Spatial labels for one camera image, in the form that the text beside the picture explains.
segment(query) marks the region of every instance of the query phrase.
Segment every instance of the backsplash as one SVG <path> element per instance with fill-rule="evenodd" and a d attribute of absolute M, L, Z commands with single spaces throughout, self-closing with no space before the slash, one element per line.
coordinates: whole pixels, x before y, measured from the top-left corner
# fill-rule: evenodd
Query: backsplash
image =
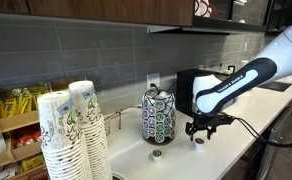
<path fill-rule="evenodd" d="M 0 87 L 86 76 L 104 114 L 140 104 L 146 75 L 161 88 L 179 70 L 238 65 L 270 39 L 264 34 L 148 34 L 146 26 L 0 16 Z"/>

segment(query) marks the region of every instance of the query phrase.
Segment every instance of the wall outlet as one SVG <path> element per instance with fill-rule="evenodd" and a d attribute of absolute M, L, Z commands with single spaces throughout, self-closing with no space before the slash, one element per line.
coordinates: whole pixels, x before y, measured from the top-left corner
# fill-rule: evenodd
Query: wall outlet
<path fill-rule="evenodd" d="M 147 75 L 147 89 L 151 89 L 152 87 L 150 86 L 151 83 L 154 83 L 157 87 L 160 86 L 160 78 L 159 78 L 159 73 L 154 73 L 154 74 L 148 74 Z"/>
<path fill-rule="evenodd" d="M 203 64 L 199 65 L 199 66 L 198 66 L 198 69 L 200 69 L 200 70 L 204 70 L 204 69 L 205 69 L 205 68 L 204 68 L 204 65 L 203 65 Z"/>

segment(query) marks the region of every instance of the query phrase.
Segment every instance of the label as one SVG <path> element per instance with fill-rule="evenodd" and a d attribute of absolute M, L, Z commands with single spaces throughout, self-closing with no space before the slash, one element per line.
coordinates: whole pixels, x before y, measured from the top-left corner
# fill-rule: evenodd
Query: label
<path fill-rule="evenodd" d="M 68 101 L 66 101 L 63 105 L 57 108 L 57 111 L 61 116 L 64 116 L 72 109 L 73 106 L 73 101 L 71 99 L 68 99 Z"/>
<path fill-rule="evenodd" d="M 237 83 L 238 81 L 240 81 L 241 79 L 243 79 L 243 75 L 239 75 L 237 78 L 235 78 L 234 80 L 231 81 L 231 83 L 226 84 L 224 87 L 218 89 L 218 93 L 221 93 L 223 91 L 225 91 L 226 89 L 228 89 L 229 87 L 231 87 L 232 85 L 234 85 L 235 83 Z"/>
<path fill-rule="evenodd" d="M 89 88 L 87 91 L 82 93 L 85 100 L 89 99 L 95 93 L 94 87 Z"/>

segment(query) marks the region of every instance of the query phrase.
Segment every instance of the white countertop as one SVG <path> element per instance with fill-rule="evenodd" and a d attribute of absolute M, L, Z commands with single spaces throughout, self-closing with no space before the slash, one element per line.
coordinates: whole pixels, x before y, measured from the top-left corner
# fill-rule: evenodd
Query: white countertop
<path fill-rule="evenodd" d="M 280 81 L 292 83 L 292 76 Z M 292 85 L 285 92 L 253 88 L 239 96 L 225 112 L 245 119 L 261 133 L 291 100 Z M 254 142 L 249 132 L 234 121 L 231 125 L 219 126 L 211 140 L 207 140 L 206 131 L 197 132 L 194 138 L 204 139 L 205 144 L 201 152 L 195 151 L 185 133 L 185 124 L 192 122 L 192 118 L 180 112 L 176 115 L 176 137 L 164 146 L 144 141 L 140 109 L 124 111 L 120 130 L 114 118 L 108 136 L 112 171 L 129 180 L 220 179 Z M 151 158 L 155 149 L 163 152 L 159 163 L 154 163 Z"/>

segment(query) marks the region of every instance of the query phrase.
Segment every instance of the sink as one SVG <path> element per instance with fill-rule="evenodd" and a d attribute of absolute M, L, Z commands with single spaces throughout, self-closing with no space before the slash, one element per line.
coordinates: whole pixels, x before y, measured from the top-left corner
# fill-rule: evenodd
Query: sink
<path fill-rule="evenodd" d="M 259 88 L 263 88 L 263 89 L 270 89 L 273 91 L 280 91 L 280 92 L 284 92 L 287 88 L 289 88 L 292 84 L 289 83 L 283 83 L 283 82 L 270 82 L 270 83 L 266 83 L 260 86 L 257 86 Z"/>

